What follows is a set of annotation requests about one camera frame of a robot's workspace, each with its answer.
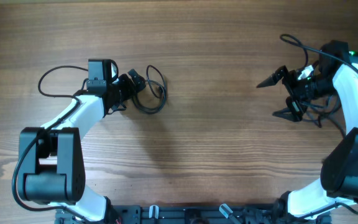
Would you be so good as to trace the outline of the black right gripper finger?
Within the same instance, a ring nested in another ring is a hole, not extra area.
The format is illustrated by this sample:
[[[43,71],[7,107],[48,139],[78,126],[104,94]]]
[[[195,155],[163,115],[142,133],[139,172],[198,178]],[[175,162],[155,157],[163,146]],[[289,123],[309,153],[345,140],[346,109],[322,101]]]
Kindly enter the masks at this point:
[[[279,111],[274,111],[272,113],[272,115],[276,116],[278,118],[283,118],[283,119],[289,120],[291,122],[300,122],[303,119],[302,113],[296,112],[295,110],[293,110],[291,108],[284,108]]]
[[[287,67],[285,65],[279,67],[274,71],[271,76],[266,78],[264,81],[257,85],[257,88],[264,88],[268,86],[276,85],[286,74],[288,73]]]

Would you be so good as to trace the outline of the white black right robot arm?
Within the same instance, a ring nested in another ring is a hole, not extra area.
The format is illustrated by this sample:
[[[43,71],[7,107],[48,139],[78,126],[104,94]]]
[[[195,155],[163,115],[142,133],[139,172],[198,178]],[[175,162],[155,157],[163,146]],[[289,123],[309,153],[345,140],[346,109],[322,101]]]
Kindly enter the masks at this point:
[[[245,212],[252,222],[329,223],[330,211],[358,205],[358,52],[346,42],[332,40],[318,50],[319,58],[296,70],[279,67],[261,87],[282,83],[288,92],[286,107],[274,115],[293,122],[320,126],[341,110],[342,141],[323,160],[319,179],[300,190],[284,193],[271,208]]]

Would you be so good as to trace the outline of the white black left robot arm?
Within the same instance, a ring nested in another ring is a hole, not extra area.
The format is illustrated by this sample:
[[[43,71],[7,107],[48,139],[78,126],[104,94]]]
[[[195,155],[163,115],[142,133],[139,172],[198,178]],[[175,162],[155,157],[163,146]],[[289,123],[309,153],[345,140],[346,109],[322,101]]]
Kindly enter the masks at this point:
[[[126,110],[149,83],[134,69],[119,74],[111,59],[90,59],[88,77],[70,105],[41,127],[24,128],[11,181],[12,196],[31,212],[54,210],[57,223],[121,223],[110,199],[86,185],[81,140],[107,115]]]

